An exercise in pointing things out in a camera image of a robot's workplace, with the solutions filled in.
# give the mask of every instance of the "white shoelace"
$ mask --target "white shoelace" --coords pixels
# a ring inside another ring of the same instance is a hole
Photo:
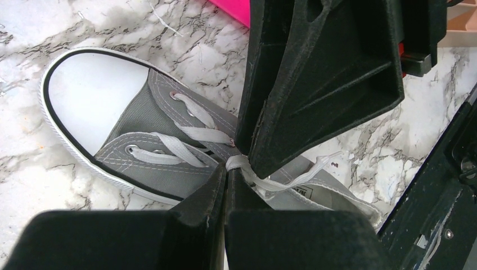
[[[184,127],[177,122],[174,122],[175,125],[186,135],[196,141],[223,143],[231,147],[235,146],[231,137],[217,129],[214,119],[203,107],[201,107],[192,99],[183,94],[171,92],[170,96],[174,100],[183,101],[187,107],[188,113],[191,116],[196,117],[206,126],[205,128]],[[180,163],[189,163],[190,165],[198,168],[208,167],[205,163],[199,160],[178,138],[160,133],[151,134],[158,136],[163,142],[164,146],[174,155],[167,155],[163,152],[149,152],[135,145],[127,146],[126,151],[128,151],[136,159],[151,164],[177,165]],[[259,177],[257,177],[257,175],[255,175],[252,168],[250,167],[248,158],[244,155],[230,157],[227,160],[226,168],[227,170],[241,168],[245,179],[250,184],[255,183],[260,188],[260,193],[264,195],[265,192],[276,193],[306,184],[321,169],[323,169],[323,167],[330,161],[331,158],[336,157],[340,154],[341,151],[334,153],[330,156],[317,157],[316,163],[310,168],[310,170],[296,177],[288,184],[282,184],[272,181],[269,177],[267,179],[260,179]]]

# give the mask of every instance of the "pink object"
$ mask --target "pink object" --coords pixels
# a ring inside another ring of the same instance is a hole
[[[250,0],[210,0],[239,22],[250,27]]]

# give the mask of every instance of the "gray sneaker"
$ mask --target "gray sneaker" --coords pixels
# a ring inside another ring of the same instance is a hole
[[[381,213],[299,156],[259,179],[235,148],[237,118],[148,62],[102,48],[59,56],[40,88],[46,121],[66,148],[106,181],[177,204],[203,185],[219,162],[241,168],[275,209]]]

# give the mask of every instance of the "black plastic object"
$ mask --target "black plastic object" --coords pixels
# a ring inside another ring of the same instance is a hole
[[[222,269],[226,170],[169,211],[53,211],[36,216],[4,270]]]
[[[236,145],[267,177],[404,99],[389,0],[251,1]]]
[[[466,262],[477,205],[474,189],[459,178],[477,139],[476,98],[474,88],[378,234],[397,269],[462,269]]]
[[[363,215],[343,211],[276,211],[229,174],[226,249],[237,269],[391,269]]]
[[[416,59],[412,66],[429,56],[429,66],[420,73],[410,73],[409,62],[403,63],[405,72],[423,76],[437,64],[437,43],[447,32],[448,0],[401,0],[404,28],[404,57]]]

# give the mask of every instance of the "white marble countertop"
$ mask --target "white marble countertop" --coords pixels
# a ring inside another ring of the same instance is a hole
[[[178,34],[167,29],[163,19]],[[248,29],[206,0],[3,1],[0,9],[0,267],[28,221],[50,209],[168,209],[94,177],[44,124],[37,100],[48,62],[97,46],[170,72],[237,113]],[[305,153],[343,150],[326,167],[389,213],[477,81],[477,49],[439,50],[424,78],[404,79],[393,111]]]

